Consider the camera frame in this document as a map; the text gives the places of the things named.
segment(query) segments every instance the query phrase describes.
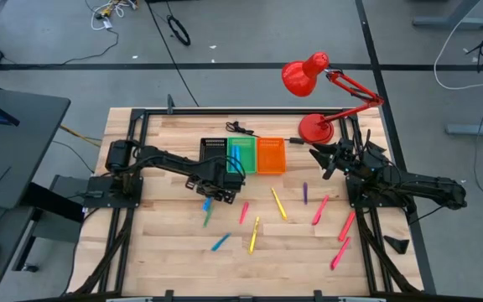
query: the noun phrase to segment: gray floor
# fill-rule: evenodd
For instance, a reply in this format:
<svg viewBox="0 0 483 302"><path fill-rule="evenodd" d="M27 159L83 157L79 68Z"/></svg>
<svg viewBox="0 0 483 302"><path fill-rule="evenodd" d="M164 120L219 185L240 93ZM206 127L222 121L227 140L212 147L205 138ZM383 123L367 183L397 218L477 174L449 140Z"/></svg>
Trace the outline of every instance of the gray floor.
<svg viewBox="0 0 483 302"><path fill-rule="evenodd" d="M103 4L90 0L91 5ZM443 15L458 1L366 0L377 54L382 64L433 64L448 30L411 26L416 14ZM189 30L188 48L167 40L181 63L284 62L303 60L316 50L329 53L335 63L369 63L353 1L339 0L200 0L171 3L175 16ZM153 5L165 15L164 3ZM483 2L472 14L483 17ZM90 28L90 12L82 1L8 0L0 15L0 48L18 63L60 63L73 57L101 52L114 36ZM169 28L163 22L164 33ZM170 63L149 11L143 5L125 18L114 18L119 45L101 58L81 63ZM440 64L471 64L464 54L483 39L483 31L457 32ZM337 87L320 83L308 98L291 96L279 70L183 70L201 106L353 106L358 101ZM376 89L371 71L347 70L360 83ZM472 174L474 139L449 137L448 122L473 123L483 111L483 87L446 91L433 72L384 71L389 102L408 169L462 180L469 207L441 210L422 220L428 259L439 294L483 297L483 195ZM447 85L464 86L483 81L483 73L440 72ZM177 106L193 106L173 70L26 70L1 71L0 86L16 91L64 96L72 100L64 124L87 136L100 137L109 107L163 106L171 94ZM90 166L97 149L58 133L56 139L72 145ZM483 184L483 138L479 148ZM35 181L49 185L55 174L86 178L89 172L69 150L53 145ZM419 202L419 213L434 203ZM3 281L0 301L51 296L62 290L69 275L71 245L41 242L31 261L42 271L23 282L12 275ZM34 290L23 290L31 286Z"/></svg>

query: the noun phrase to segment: pink marker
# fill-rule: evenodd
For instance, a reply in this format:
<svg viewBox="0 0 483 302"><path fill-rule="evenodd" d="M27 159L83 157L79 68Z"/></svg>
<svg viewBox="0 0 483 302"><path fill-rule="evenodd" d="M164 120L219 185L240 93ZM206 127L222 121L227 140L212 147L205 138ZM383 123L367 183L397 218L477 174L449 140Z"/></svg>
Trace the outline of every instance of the pink marker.
<svg viewBox="0 0 483 302"><path fill-rule="evenodd" d="M319 219L322 217L322 211L325 208L325 205L327 204L327 201L329 200L329 196L326 195L324 199L322 200L322 203L319 205L319 209L316 212L316 215L314 215L314 219L312 220L312 225L315 226L318 224Z"/></svg>
<svg viewBox="0 0 483 302"><path fill-rule="evenodd" d="M249 208L249 203L246 201L243 204L243 209L241 210L241 216L240 216L240 224L243 223L243 220L245 219L245 215L247 214L247 209Z"/></svg>
<svg viewBox="0 0 483 302"><path fill-rule="evenodd" d="M350 243L350 238L347 237L346 240L345 240L345 242L344 242L344 244L340 248L340 251L339 251L338 255L336 255L333 258L333 261L331 261L331 270L335 270L336 266L339 265L340 259L342 258L342 254L348 248L348 244L349 243Z"/></svg>
<svg viewBox="0 0 483 302"><path fill-rule="evenodd" d="M348 233L348 230L350 230L351 223L353 222L353 220L355 218L356 218L356 213L354 211L352 211L350 213L350 215L348 216L348 220L345 221L345 225L342 228L342 231L340 232L340 235L339 235L339 241L340 242L344 241L345 235Z"/></svg>

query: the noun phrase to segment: wooden tabletop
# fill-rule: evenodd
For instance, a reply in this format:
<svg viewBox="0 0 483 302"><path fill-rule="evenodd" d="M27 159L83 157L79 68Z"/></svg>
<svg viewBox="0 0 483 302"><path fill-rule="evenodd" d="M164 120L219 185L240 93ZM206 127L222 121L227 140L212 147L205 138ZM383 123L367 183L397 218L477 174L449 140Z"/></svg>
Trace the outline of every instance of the wooden tabletop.
<svg viewBox="0 0 483 302"><path fill-rule="evenodd" d="M109 143L126 137L130 111L131 108L111 109L96 174L106 172L103 165ZM198 160L201 138L242 136L227 132L225 122L239 121L242 127L263 137L290 138L298 137L297 126L302 117L154 115L148 124L146 144ZM387 148L378 109L361 112L359 123L363 136L371 129L371 141ZM340 137L340 126L334 125L331 142ZM133 220L123 295L162 296L166 289L173 289L177 296L310 296L315 289L321 289L324 295L368 294L355 223L348 233L350 246L338 268L330 270L330 261L342 246L337 237L351 211L344 175L337 171L330 180L323 180L307 144L287 143L286 160L285 174L248 175L234 204L214 201L215 209L206 228L205 212L201 209L204 197L185 189L186 177L161 169L143 169L143 200ZM305 181L309 184L307 206L303 203ZM278 211L271 187L283 203L287 221ZM325 195L330 200L318 225L312 226L314 213ZM238 220L245 201L250 204L249 210L240 225ZM83 226L69 291L83 283L102 257L111 213L110 209L99 210ZM382 208L378 213L383 235L411 239L400 209ZM247 249L257 216L260 227L254 253L249 255ZM217 252L212 252L211 247L227 232L232 233L231 237ZM387 244L386 250L409 282L422 288L413 245L405 255L398 255ZM373 252L372 261L378 289L383 290L379 263ZM109 289L115 272L112 269Z"/></svg>

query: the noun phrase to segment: black basket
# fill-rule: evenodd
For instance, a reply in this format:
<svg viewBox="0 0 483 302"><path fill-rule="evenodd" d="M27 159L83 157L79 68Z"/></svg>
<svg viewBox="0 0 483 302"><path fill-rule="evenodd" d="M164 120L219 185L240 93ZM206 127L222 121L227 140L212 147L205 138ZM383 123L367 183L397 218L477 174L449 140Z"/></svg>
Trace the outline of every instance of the black basket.
<svg viewBox="0 0 483 302"><path fill-rule="evenodd" d="M214 156L226 156L226 138L201 138L200 161Z"/></svg>

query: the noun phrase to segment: green basket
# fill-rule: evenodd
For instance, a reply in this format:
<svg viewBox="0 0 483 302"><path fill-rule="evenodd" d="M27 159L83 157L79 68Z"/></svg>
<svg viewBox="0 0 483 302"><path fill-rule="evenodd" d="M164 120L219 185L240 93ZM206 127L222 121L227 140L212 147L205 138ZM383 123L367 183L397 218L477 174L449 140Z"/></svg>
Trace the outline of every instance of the green basket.
<svg viewBox="0 0 483 302"><path fill-rule="evenodd" d="M228 138L226 145L226 154L232 156L232 147L240 146L241 166L245 169L245 173L257 172L257 143L255 138ZM228 163L227 171L229 173L237 173L236 169Z"/></svg>

